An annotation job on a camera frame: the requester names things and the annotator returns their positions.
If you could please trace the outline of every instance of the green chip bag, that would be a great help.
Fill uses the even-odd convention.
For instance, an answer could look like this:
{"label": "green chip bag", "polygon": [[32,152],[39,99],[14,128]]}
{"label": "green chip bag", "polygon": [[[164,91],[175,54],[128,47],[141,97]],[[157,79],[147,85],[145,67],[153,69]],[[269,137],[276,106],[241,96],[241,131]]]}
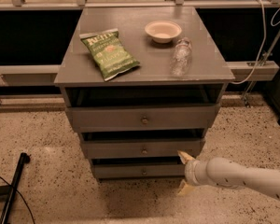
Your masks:
{"label": "green chip bag", "polygon": [[83,34],[80,39],[100,67],[104,81],[139,65],[119,41],[118,29]]}

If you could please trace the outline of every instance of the terrazzo floor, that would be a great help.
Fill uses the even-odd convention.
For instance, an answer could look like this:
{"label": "terrazzo floor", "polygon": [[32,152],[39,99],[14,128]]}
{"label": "terrazzo floor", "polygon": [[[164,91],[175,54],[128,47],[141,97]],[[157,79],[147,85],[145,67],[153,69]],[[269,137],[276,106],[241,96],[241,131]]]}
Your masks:
{"label": "terrazzo floor", "polygon": [[[198,159],[220,156],[280,169],[277,117],[261,95],[251,96],[250,104],[244,107],[236,95],[223,97]],[[179,197],[179,178],[98,183],[59,99],[6,101],[0,107],[0,176],[5,180],[11,182],[23,151],[31,161],[24,166],[19,191],[38,224],[280,223],[280,202],[250,189],[198,187]],[[19,195],[9,222],[33,223]]]}

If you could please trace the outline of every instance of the black cable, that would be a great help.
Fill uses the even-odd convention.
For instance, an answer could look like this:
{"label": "black cable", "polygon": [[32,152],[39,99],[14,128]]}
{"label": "black cable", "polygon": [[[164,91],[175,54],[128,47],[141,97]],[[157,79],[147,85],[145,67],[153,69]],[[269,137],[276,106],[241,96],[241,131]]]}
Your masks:
{"label": "black cable", "polygon": [[[2,176],[0,176],[0,179],[1,179],[2,181],[4,181],[6,184],[8,184],[10,187],[12,187]],[[25,205],[27,206],[27,209],[28,209],[28,211],[29,211],[29,213],[30,213],[31,219],[32,219],[33,223],[35,224],[35,218],[34,218],[34,216],[33,216],[33,214],[32,214],[32,211],[31,211],[31,209],[30,209],[28,203],[26,202],[26,200],[24,199],[24,197],[21,195],[21,193],[20,193],[17,189],[16,189],[16,191],[17,191],[18,194],[21,196],[22,200],[24,201]]]}

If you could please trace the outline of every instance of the gray nightstand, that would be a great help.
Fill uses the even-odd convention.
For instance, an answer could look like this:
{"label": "gray nightstand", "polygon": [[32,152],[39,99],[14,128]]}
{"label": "gray nightstand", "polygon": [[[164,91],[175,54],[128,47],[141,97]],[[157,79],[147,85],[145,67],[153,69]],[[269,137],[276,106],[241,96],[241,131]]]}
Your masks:
{"label": "gray nightstand", "polygon": [[[156,44],[147,23],[178,23],[193,45],[189,74],[170,76],[176,40]],[[78,35],[119,29],[140,67],[104,82]],[[200,154],[221,96],[234,80],[193,7],[85,8],[55,79],[66,114],[98,179],[181,176],[179,149]]]}

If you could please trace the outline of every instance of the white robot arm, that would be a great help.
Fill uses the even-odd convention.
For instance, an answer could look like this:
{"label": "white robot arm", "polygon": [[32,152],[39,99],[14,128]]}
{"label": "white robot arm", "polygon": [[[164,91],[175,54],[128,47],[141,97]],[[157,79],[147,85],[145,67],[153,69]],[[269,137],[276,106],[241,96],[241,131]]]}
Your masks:
{"label": "white robot arm", "polygon": [[280,170],[247,168],[224,158],[198,161],[178,151],[185,164],[185,180],[179,194],[195,186],[210,185],[218,188],[250,188],[280,201]]}

